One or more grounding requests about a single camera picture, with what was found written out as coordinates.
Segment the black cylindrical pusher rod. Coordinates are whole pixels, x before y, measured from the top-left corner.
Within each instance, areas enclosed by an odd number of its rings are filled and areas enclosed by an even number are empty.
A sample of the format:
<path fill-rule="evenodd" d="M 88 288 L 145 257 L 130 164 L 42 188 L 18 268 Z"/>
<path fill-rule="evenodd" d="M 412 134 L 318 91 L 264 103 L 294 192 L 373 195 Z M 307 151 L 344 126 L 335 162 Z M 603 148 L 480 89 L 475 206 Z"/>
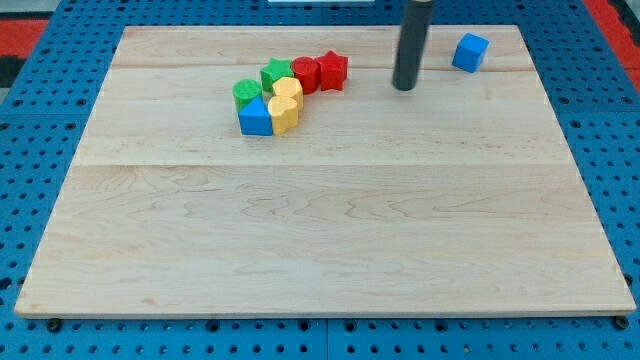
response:
<path fill-rule="evenodd" d="M 397 90 L 409 91 L 416 86 L 432 14 L 433 0 L 406 3 L 392 76 Z"/>

